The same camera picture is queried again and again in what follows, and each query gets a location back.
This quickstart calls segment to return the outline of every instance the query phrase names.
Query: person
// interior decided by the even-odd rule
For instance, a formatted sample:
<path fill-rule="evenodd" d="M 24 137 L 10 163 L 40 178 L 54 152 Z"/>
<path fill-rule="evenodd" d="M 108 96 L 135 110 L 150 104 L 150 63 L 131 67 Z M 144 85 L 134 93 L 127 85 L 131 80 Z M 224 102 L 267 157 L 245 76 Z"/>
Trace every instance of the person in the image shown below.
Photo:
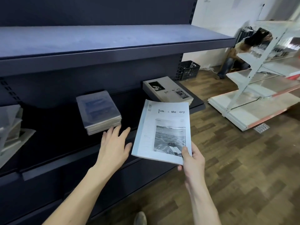
<path fill-rule="evenodd" d="M 262 43 L 262 41 L 266 40 L 268 33 L 263 32 L 262 30 L 258 30 L 252 36 L 245 38 L 243 41 L 240 41 L 232 48 L 228 54 L 227 59 L 225 60 L 221 70 L 218 72 L 216 79 L 225 79 L 225 75 L 232 68 L 233 64 L 235 64 L 241 70 L 246 70 L 249 68 L 249 64 L 240 59 L 237 54 L 246 53 L 251 51 L 253 46 L 258 46 Z"/>
<path fill-rule="evenodd" d="M 132 143 L 125 145 L 125 139 L 130 128 L 125 129 L 119 136 L 120 128 L 121 125 L 103 132 L 95 165 L 43 225 L 86 224 L 101 190 L 128 158 Z M 204 157 L 194 143 L 192 152 L 193 156 L 190 156 L 186 147 L 182 149 L 184 162 L 183 166 L 178 166 L 178 170 L 184 170 L 186 175 L 185 185 L 192 203 L 194 222 L 196 225 L 221 225 L 217 209 L 205 184 Z M 139 212 L 133 224 L 146 225 L 145 214 Z"/>

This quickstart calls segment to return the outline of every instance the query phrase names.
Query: white cable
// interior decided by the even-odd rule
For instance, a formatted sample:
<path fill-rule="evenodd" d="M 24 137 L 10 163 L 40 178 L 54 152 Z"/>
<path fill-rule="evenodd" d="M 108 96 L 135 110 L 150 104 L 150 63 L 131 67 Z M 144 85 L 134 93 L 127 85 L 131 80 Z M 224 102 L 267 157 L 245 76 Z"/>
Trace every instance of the white cable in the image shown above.
<path fill-rule="evenodd" d="M 204 68 L 204 69 L 202 69 L 202 70 L 212 71 L 213 73 L 218 74 L 217 72 L 214 72 L 214 68 L 213 68 L 213 67 Z"/>

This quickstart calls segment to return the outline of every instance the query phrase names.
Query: jeans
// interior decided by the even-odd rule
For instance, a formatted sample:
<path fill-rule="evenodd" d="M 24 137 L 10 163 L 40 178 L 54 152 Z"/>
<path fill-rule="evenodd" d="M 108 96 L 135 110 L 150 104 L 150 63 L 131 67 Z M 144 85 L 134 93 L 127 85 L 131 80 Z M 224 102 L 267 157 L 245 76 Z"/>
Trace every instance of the jeans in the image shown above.
<path fill-rule="evenodd" d="M 218 76 L 221 79 L 225 78 L 225 75 L 228 73 L 228 71 L 231 69 L 231 67 L 234 64 L 234 60 L 232 58 L 227 58 L 226 61 L 224 62 L 222 69 L 218 72 Z M 246 70 L 249 68 L 249 64 L 244 62 L 244 63 L 238 63 L 240 65 L 241 70 Z"/>

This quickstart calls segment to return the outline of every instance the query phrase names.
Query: parquet floor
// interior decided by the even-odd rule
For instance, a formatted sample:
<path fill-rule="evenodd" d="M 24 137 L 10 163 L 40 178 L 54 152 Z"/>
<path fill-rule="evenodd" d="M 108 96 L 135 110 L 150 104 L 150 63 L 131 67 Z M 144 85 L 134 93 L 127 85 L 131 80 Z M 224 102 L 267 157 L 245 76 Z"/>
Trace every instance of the parquet floor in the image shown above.
<path fill-rule="evenodd" d="M 183 84 L 201 99 L 233 91 L 229 79 L 200 71 Z M 241 132 L 209 104 L 190 116 L 192 140 L 206 159 L 206 183 L 223 225 L 300 224 L 300 105 L 266 122 L 262 134 Z M 193 224 L 184 175 L 171 170 L 93 222 L 133 224 L 143 210 L 148 224 Z"/>

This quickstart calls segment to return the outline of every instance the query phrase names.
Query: plastic crate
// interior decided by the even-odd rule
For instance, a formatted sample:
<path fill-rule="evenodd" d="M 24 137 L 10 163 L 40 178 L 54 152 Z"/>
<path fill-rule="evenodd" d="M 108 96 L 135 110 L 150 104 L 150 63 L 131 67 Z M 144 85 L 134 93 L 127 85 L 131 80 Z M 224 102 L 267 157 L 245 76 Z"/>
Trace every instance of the plastic crate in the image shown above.
<path fill-rule="evenodd" d="M 200 69 L 200 65 L 193 61 L 182 61 L 180 63 L 178 75 L 181 75 L 180 80 L 187 80 L 190 78 L 195 78 Z"/>

